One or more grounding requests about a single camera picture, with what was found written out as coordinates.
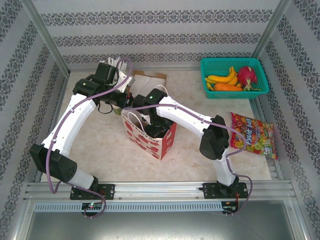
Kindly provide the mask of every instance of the purple cable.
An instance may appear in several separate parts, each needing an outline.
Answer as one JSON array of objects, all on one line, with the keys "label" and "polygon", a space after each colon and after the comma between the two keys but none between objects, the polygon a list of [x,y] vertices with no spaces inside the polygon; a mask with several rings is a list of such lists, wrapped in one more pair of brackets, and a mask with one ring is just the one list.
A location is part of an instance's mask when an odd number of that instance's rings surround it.
[{"label": "purple cable", "polygon": [[[48,181],[48,184],[49,184],[49,188],[50,188],[51,193],[56,194],[57,191],[58,191],[58,187],[59,187],[59,185],[60,185],[60,183],[61,183],[61,181],[59,181],[58,184],[56,185],[55,189],[53,188],[53,185],[52,185],[52,182],[51,182],[51,179],[50,179],[50,167],[49,167],[49,166],[50,166],[50,155],[51,155],[51,151],[52,151],[52,148],[53,148],[53,146],[54,146],[54,144],[55,144],[55,142],[56,142],[56,138],[57,138],[57,136],[58,136],[58,133],[59,133],[61,127],[63,126],[64,122],[65,122],[66,119],[69,117],[69,115],[72,114],[72,113],[74,112],[74,110],[75,110],[77,107],[79,107],[81,104],[83,104],[84,102],[89,101],[89,100],[91,100],[91,99],[95,99],[95,98],[101,97],[101,96],[103,96],[103,95],[109,94],[109,93],[113,92],[114,90],[120,88],[123,84],[125,84],[125,82],[128,80],[128,78],[130,77],[130,75],[131,75],[131,73],[132,73],[132,62],[131,62],[130,58],[128,58],[128,57],[123,57],[123,58],[121,58],[121,59],[117,62],[117,64],[116,64],[116,68],[118,68],[119,64],[120,64],[121,62],[125,61],[125,60],[130,63],[130,70],[129,70],[128,75],[127,75],[127,76],[125,77],[125,79],[123,80],[123,82],[121,82],[118,86],[115,86],[114,88],[109,89],[108,91],[104,91],[104,92],[101,92],[101,93],[99,93],[99,94],[96,94],[96,95],[87,97],[86,99],[78,102],[76,105],[74,105],[74,106],[66,113],[66,115],[62,118],[60,124],[59,124],[58,127],[56,128],[56,131],[55,131],[54,134],[53,134],[53,137],[52,137],[52,140],[51,140],[51,143],[50,143],[50,146],[49,146],[48,152],[47,152],[47,154],[46,154],[46,158],[45,158],[46,179],[47,179],[47,181]],[[103,202],[104,202],[103,210],[102,210],[101,212],[97,213],[96,215],[91,216],[91,217],[90,217],[91,219],[92,219],[92,218],[95,218],[95,217],[99,216],[101,213],[103,213],[103,211],[106,209],[106,204],[107,204],[107,203],[106,203],[106,199],[105,199],[101,194],[99,194],[99,193],[97,193],[97,192],[94,192],[94,191],[91,191],[91,190],[88,190],[88,189],[85,189],[85,188],[82,188],[82,187],[79,187],[79,186],[74,186],[74,185],[73,185],[73,187],[74,187],[74,188],[77,188],[77,189],[80,189],[80,190],[83,190],[83,191],[86,191],[86,192],[91,193],[91,194],[95,194],[95,195],[97,195],[97,196],[99,196],[99,197],[102,198],[102,200],[103,200]]]},{"label": "purple cable", "polygon": [[154,105],[140,106],[140,107],[126,107],[126,108],[124,108],[124,110],[142,110],[142,109],[149,109],[149,108],[156,108],[156,107],[171,107],[171,108],[180,109],[183,112],[191,115],[192,117],[194,117],[194,118],[196,118],[196,119],[198,119],[198,120],[200,120],[200,121],[202,121],[202,122],[204,122],[206,124],[210,124],[210,125],[213,125],[213,126],[216,126],[216,127],[219,127],[219,128],[230,130],[231,132],[234,132],[235,134],[238,134],[241,137],[241,139],[243,140],[243,147],[241,149],[237,150],[237,151],[230,152],[225,156],[226,164],[228,166],[228,169],[229,169],[230,173],[232,173],[236,177],[247,178],[249,180],[249,182],[250,182],[250,190],[249,190],[249,193],[248,193],[248,197],[245,199],[242,207],[237,212],[234,213],[234,215],[238,214],[247,205],[247,202],[248,202],[248,200],[249,200],[249,198],[251,196],[251,193],[252,193],[253,182],[252,182],[251,178],[249,176],[247,176],[247,175],[236,174],[231,169],[228,157],[232,156],[232,155],[235,155],[235,154],[238,154],[238,153],[242,152],[246,148],[247,143],[246,143],[245,137],[240,132],[236,131],[235,129],[233,129],[231,127],[228,127],[228,126],[225,126],[225,125],[221,125],[221,124],[217,124],[217,123],[214,123],[214,122],[211,122],[211,121],[203,120],[201,117],[199,117],[196,114],[188,111],[187,109],[185,109],[185,108],[183,108],[181,106],[174,105],[174,104],[154,104]]}]

